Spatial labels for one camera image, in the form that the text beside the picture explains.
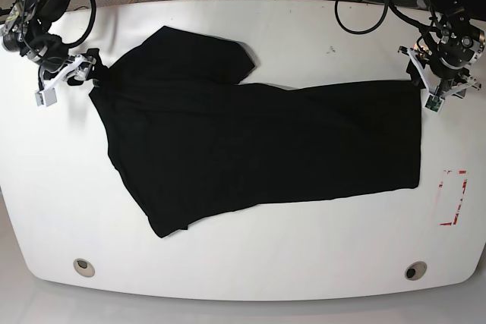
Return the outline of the table grommet hole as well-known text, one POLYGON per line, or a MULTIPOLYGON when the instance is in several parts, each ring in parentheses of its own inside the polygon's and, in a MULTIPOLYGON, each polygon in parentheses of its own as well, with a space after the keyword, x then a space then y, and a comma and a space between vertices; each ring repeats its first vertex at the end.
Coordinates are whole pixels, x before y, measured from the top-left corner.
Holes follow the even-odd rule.
POLYGON ((428 266, 423 261, 412 263, 405 270, 405 278, 409 281, 417 281, 426 273, 428 266))
POLYGON ((85 278, 92 278, 95 275, 94 266, 86 260, 75 259, 73 262, 74 270, 85 278))

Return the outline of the left table grommet hole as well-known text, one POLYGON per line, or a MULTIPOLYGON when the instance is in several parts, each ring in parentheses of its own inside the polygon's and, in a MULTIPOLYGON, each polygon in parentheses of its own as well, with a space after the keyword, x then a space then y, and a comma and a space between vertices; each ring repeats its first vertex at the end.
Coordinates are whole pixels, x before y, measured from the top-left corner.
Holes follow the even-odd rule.
POLYGON ((86 260, 75 259, 73 262, 74 270, 85 278, 92 278, 95 275, 94 266, 86 260))

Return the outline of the red tape rectangle marking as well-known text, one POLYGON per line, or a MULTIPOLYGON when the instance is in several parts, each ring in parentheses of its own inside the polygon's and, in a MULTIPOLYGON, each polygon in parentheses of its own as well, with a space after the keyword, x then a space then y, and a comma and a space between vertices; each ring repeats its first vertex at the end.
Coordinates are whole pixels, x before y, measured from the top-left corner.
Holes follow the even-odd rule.
POLYGON ((437 192, 435 219, 439 226, 456 225, 468 182, 466 170, 444 170, 437 192))

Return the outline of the right table grommet hole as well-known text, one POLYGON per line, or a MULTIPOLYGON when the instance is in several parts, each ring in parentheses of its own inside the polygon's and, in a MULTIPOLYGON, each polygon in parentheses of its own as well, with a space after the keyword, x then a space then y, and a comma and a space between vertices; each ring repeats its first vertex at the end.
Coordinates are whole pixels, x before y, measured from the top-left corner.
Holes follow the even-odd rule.
POLYGON ((409 281, 417 281, 426 273, 428 266, 423 261, 412 263, 405 270, 405 278, 409 281))

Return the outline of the black T-shirt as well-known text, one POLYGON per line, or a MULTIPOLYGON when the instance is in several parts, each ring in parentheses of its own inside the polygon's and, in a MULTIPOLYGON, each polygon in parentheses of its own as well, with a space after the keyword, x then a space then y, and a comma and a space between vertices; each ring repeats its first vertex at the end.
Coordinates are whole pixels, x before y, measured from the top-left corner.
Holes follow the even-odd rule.
POLYGON ((163 27, 90 92, 108 155, 158 237, 259 204, 414 189, 421 93, 402 80, 247 83, 234 41, 163 27))

